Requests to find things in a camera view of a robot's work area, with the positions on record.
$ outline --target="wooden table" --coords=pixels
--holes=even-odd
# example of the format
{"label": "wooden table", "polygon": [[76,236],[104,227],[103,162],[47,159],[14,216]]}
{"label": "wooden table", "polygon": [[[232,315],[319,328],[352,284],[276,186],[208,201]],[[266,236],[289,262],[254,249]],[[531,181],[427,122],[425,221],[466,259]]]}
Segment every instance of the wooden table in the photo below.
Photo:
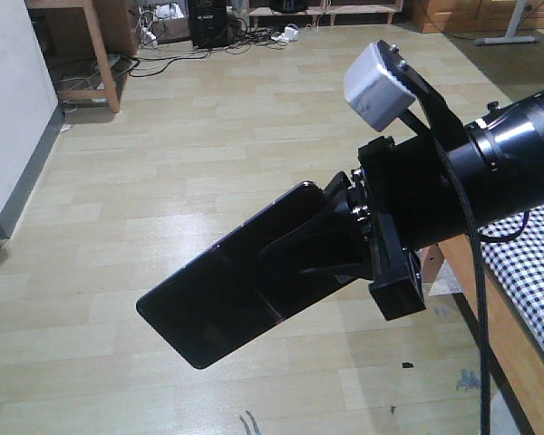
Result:
{"label": "wooden table", "polygon": [[[475,278],[468,238],[458,236],[423,250],[423,281],[432,282],[447,260],[477,315]],[[536,435],[544,435],[544,356],[498,282],[486,273],[490,343],[511,389]]]}
{"label": "wooden table", "polygon": [[28,9],[60,9],[69,7],[80,7],[91,36],[92,48],[94,49],[99,71],[101,72],[103,89],[96,90],[61,90],[57,94],[61,100],[84,100],[93,98],[104,98],[109,103],[109,110],[113,113],[119,112],[119,95],[117,87],[112,78],[111,67],[107,59],[107,51],[102,41],[99,18],[95,12],[92,0],[25,0]]}

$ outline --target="metal stand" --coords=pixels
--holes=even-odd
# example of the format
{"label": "metal stand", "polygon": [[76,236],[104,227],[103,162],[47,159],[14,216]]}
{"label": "metal stand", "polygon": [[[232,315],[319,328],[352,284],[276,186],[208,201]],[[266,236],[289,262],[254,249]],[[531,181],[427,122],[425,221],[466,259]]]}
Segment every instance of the metal stand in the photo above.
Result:
{"label": "metal stand", "polygon": [[476,45],[495,45],[495,44],[524,44],[524,43],[537,43],[538,38],[534,36],[516,36],[516,29],[520,24],[520,18],[524,13],[524,6],[526,0],[518,0],[514,7],[514,12],[511,15],[510,24],[506,35],[500,38],[478,38],[475,40]]}

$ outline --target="white plug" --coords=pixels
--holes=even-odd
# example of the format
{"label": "white plug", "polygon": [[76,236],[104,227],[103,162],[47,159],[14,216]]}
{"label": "white plug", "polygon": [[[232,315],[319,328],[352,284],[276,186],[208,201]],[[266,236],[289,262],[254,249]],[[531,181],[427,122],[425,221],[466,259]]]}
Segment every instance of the white plug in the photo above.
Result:
{"label": "white plug", "polygon": [[300,32],[294,27],[286,26],[284,32],[279,36],[272,36],[274,41],[281,41],[283,43],[295,43],[298,41]]}
{"label": "white plug", "polygon": [[147,27],[141,28],[141,45],[151,44],[153,48],[157,48],[157,36],[153,34]]}

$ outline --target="white wall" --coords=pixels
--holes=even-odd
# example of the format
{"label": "white wall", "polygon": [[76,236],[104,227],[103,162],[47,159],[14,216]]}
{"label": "white wall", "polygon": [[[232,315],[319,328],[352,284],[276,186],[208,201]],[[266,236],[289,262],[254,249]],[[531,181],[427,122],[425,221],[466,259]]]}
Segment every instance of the white wall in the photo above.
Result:
{"label": "white wall", "polygon": [[0,212],[56,103],[24,0],[0,0]]}

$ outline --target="phone screen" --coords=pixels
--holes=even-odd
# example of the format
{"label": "phone screen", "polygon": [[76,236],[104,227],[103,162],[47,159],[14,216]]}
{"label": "phone screen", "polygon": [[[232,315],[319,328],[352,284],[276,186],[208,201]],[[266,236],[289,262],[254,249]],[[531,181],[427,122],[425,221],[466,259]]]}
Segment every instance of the phone screen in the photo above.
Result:
{"label": "phone screen", "polygon": [[353,280],[275,276],[261,261],[327,203],[316,184],[299,184],[144,295],[137,311],[192,366],[210,366]]}

